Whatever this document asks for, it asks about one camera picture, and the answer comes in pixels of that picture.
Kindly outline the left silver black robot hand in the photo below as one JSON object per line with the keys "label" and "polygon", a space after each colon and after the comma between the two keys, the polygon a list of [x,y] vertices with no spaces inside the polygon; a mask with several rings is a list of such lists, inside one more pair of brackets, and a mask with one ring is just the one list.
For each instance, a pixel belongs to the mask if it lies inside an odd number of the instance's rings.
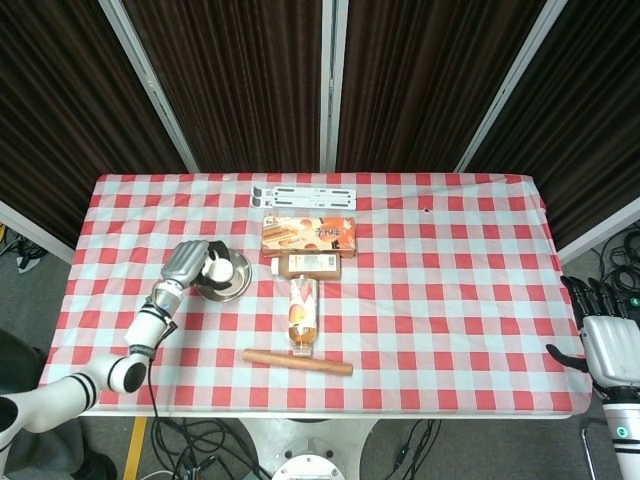
{"label": "left silver black robot hand", "polygon": [[[174,281],[183,288],[193,286],[201,275],[208,253],[215,251],[230,260],[229,249],[222,241],[189,240],[181,242],[171,253],[161,270],[161,278]],[[227,288],[228,284],[213,282],[216,289]]]}

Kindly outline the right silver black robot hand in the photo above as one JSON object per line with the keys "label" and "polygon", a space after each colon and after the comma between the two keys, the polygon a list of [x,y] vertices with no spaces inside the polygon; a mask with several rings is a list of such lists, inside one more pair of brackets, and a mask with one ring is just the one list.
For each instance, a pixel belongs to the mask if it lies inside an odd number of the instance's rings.
{"label": "right silver black robot hand", "polygon": [[552,344],[547,352],[559,364],[589,374],[602,391],[640,390],[640,321],[631,318],[622,297],[606,283],[574,276],[562,276],[561,282],[569,293],[584,356],[566,355]]}

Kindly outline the white paper cup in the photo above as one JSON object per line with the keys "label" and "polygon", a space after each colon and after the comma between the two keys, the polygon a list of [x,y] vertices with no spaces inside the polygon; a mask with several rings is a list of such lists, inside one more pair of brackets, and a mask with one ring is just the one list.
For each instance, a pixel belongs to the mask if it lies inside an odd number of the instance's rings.
{"label": "white paper cup", "polygon": [[205,279],[216,283],[230,283],[234,276],[235,268],[232,262],[218,255],[215,251],[208,253],[201,274]]}

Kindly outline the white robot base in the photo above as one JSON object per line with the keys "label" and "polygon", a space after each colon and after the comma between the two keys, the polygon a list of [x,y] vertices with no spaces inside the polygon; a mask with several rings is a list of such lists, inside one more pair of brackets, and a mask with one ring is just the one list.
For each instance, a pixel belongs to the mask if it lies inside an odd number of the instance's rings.
{"label": "white robot base", "polygon": [[259,464],[272,480],[361,480],[374,418],[244,418]]}

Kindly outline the round metal plate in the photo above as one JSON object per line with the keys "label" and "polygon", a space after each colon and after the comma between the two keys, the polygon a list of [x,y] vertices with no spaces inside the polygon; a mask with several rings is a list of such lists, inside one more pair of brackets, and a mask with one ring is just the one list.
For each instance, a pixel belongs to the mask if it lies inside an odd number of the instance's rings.
{"label": "round metal plate", "polygon": [[213,282],[205,279],[201,274],[194,284],[196,291],[201,296],[216,302],[228,302],[239,298],[247,290],[252,278],[249,261],[236,249],[230,249],[229,256],[235,272],[231,282],[224,283],[228,284],[228,287],[216,289]]}

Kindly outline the brown drink bottle white cap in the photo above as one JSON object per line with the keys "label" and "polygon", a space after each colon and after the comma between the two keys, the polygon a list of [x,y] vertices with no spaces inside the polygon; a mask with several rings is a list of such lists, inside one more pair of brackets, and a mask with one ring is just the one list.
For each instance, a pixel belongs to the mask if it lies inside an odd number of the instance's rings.
{"label": "brown drink bottle white cap", "polygon": [[271,259],[271,273],[287,279],[301,276],[316,280],[341,277],[340,256],[333,253],[295,253]]}

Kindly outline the peach juice bottle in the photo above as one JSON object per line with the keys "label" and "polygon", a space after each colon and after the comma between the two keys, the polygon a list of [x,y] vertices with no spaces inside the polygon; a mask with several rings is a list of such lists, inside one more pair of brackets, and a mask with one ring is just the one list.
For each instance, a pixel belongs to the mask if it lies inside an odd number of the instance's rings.
{"label": "peach juice bottle", "polygon": [[294,356],[310,357],[318,333],[319,282],[304,276],[290,280],[288,335]]}

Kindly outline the orange snack box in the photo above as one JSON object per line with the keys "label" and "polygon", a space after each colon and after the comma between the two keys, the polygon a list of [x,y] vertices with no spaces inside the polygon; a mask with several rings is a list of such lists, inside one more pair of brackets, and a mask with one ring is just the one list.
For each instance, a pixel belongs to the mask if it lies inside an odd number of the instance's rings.
{"label": "orange snack box", "polygon": [[337,253],[351,258],[356,253],[356,224],[349,217],[266,216],[261,250],[267,257],[284,253]]}

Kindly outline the wooden rolling pin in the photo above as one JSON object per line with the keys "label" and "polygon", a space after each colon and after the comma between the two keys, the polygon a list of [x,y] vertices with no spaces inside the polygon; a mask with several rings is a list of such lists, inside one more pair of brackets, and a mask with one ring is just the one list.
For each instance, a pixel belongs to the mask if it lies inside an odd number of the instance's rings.
{"label": "wooden rolling pin", "polygon": [[353,374],[353,366],[349,363],[307,357],[295,357],[293,355],[274,353],[264,350],[245,349],[242,353],[242,358],[245,361],[252,363],[260,363],[288,369],[316,371],[338,376],[351,376]]}

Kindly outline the red white checkered tablecloth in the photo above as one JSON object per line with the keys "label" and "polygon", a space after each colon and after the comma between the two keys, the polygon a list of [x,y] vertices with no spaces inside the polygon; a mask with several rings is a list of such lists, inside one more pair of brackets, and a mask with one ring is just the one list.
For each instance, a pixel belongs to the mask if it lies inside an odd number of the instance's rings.
{"label": "red white checkered tablecloth", "polygon": [[[356,193],[356,252],[320,286],[318,358],[348,377],[253,364],[247,349],[286,352],[288,283],[261,253],[256,187],[340,186]],[[152,386],[101,394],[98,410],[166,413],[573,415],[587,375],[548,345],[581,342],[532,179],[506,174],[105,175],[75,248],[43,382],[102,353],[125,332],[173,248],[219,239],[252,267],[228,303],[188,293]]]}

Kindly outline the dark corrugated partition panel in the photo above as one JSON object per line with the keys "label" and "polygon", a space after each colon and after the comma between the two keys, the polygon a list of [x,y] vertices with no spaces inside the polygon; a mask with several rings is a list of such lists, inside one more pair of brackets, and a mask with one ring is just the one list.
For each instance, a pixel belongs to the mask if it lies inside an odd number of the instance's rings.
{"label": "dark corrugated partition panel", "polygon": [[185,170],[97,0],[0,0],[0,201],[74,247],[99,177]]}
{"label": "dark corrugated partition panel", "polygon": [[557,248],[640,197],[640,0],[568,0],[467,169],[531,176]]}
{"label": "dark corrugated partition panel", "polygon": [[349,0],[337,171],[453,171],[544,5]]}
{"label": "dark corrugated partition panel", "polygon": [[203,172],[319,168],[322,0],[124,0]]}

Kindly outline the white partition bottom rail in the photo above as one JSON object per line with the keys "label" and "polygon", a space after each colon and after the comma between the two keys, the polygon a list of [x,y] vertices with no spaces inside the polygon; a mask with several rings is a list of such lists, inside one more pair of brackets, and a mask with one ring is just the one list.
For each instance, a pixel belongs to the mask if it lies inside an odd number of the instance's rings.
{"label": "white partition bottom rail", "polygon": [[640,196],[558,251],[562,265],[640,220]]}
{"label": "white partition bottom rail", "polygon": [[60,260],[72,264],[74,249],[0,200],[0,223],[7,225]]}

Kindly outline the white slanted partition post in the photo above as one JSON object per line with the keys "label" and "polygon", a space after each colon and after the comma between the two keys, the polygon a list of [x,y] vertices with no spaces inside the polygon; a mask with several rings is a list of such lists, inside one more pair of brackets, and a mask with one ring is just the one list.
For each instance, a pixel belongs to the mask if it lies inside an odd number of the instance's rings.
{"label": "white slanted partition post", "polygon": [[476,156],[567,3],[568,0],[545,0],[543,8],[511,63],[484,117],[457,162],[454,168],[455,173],[464,172]]}
{"label": "white slanted partition post", "polygon": [[122,0],[98,0],[138,80],[189,173],[200,168]]}

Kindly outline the white upright partition post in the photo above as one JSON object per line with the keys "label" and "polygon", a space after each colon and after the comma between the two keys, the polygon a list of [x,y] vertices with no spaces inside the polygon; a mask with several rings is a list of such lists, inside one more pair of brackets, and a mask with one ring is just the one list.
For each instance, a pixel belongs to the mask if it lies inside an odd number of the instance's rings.
{"label": "white upright partition post", "polygon": [[349,0],[322,0],[319,171],[335,173]]}

